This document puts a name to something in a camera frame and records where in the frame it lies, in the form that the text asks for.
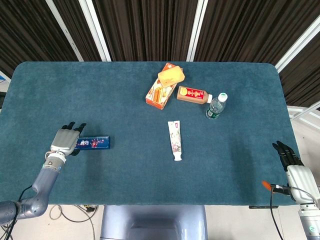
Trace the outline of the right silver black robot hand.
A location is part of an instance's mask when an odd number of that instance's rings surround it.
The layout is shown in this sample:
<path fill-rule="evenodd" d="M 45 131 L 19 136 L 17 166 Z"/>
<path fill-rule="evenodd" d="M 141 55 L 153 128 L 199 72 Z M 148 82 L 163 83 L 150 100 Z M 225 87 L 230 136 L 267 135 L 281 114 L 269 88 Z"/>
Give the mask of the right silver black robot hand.
<path fill-rule="evenodd" d="M 279 155 L 287 177 L 287 185 L 277 185 L 275 189 L 289 195 L 298 205 L 315 204 L 320 207 L 320 191 L 310 168 L 306 167 L 294 150 L 281 141 L 272 144 Z"/>

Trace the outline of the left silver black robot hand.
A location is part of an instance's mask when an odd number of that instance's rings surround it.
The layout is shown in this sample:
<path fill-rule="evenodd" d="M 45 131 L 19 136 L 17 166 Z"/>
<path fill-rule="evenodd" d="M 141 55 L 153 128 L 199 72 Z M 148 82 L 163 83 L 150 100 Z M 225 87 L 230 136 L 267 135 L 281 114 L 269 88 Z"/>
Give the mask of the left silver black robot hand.
<path fill-rule="evenodd" d="M 53 152 L 61 152 L 66 157 L 76 156 L 80 150 L 76 149 L 77 141 L 86 123 L 82 123 L 79 127 L 73 129 L 75 122 L 72 121 L 68 125 L 63 125 L 60 128 L 50 146 L 50 150 Z"/>

